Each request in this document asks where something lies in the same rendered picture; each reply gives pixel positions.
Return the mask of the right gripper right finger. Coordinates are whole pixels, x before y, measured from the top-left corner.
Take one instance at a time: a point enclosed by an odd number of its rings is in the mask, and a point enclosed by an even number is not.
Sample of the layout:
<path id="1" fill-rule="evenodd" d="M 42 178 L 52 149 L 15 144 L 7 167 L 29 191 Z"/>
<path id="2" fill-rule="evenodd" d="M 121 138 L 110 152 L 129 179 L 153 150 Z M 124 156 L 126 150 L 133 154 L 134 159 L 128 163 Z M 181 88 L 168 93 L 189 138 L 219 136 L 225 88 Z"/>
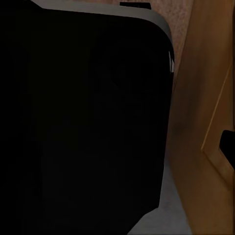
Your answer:
<path id="1" fill-rule="evenodd" d="M 235 132 L 224 130 L 219 147 L 235 170 Z"/>

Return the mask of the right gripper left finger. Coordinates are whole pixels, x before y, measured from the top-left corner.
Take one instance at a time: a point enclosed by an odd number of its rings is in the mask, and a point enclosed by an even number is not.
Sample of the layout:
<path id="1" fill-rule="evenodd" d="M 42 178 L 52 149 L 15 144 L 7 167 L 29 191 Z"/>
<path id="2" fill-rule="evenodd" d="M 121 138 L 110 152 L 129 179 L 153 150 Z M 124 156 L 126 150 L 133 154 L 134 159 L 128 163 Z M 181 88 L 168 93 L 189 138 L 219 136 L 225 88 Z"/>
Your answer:
<path id="1" fill-rule="evenodd" d="M 0 189 L 25 150 L 21 130 L 0 136 Z"/>

